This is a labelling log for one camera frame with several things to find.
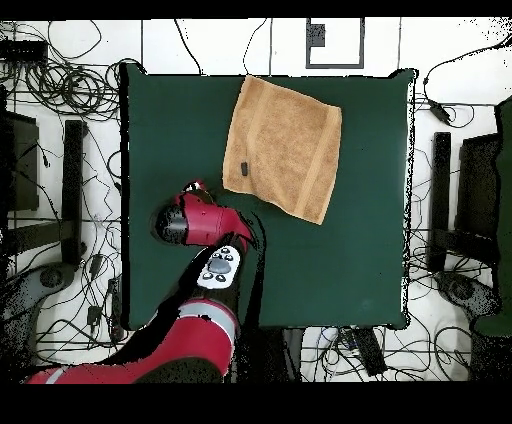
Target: black stand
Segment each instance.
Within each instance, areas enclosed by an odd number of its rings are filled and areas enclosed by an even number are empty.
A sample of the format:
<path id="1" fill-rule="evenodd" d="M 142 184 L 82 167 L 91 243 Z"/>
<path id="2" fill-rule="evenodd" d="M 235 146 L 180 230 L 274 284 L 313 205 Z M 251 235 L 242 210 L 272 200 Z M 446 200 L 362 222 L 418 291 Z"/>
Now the black stand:
<path id="1" fill-rule="evenodd" d="M 501 146 L 497 134 L 464 140 L 455 230 L 448 230 L 450 196 L 450 133 L 436 133 L 432 149 L 430 222 L 427 269 L 444 271 L 448 251 L 492 266 L 498 261 L 496 241 L 496 157 Z"/>
<path id="2" fill-rule="evenodd" d="M 64 130 L 61 222 L 29 225 L 7 231 L 4 254 L 12 256 L 61 241 L 62 262 L 78 266 L 82 243 L 82 160 L 87 124 L 68 120 Z"/>

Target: dark green table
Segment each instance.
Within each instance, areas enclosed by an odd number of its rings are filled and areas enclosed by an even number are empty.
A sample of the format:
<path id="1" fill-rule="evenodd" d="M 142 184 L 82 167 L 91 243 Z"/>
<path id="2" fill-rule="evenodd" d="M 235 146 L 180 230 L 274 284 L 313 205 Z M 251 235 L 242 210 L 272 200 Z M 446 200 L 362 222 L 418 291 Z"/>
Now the dark green table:
<path id="1" fill-rule="evenodd" d="M 194 178 L 218 184 L 242 76 L 144 75 L 127 66 L 129 115 L 129 323 L 154 314 L 198 247 L 164 246 L 148 220 L 155 207 Z M 340 106 L 340 162 L 322 226 L 298 220 L 253 196 L 218 202 L 254 211 L 268 247 L 263 326 L 402 327 L 404 185 L 408 87 L 415 72 L 390 78 L 269 77 L 274 84 Z M 252 287 L 252 251 L 242 276 L 242 319 Z"/>

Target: orange towel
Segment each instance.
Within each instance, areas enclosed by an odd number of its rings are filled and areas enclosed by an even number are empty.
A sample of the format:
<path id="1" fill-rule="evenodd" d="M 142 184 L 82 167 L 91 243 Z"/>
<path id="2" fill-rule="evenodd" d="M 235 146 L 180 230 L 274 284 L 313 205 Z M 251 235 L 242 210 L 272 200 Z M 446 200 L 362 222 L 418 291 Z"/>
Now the orange towel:
<path id="1" fill-rule="evenodd" d="M 223 186 L 322 224 L 338 169 L 341 109 L 248 75 L 229 128 Z"/>

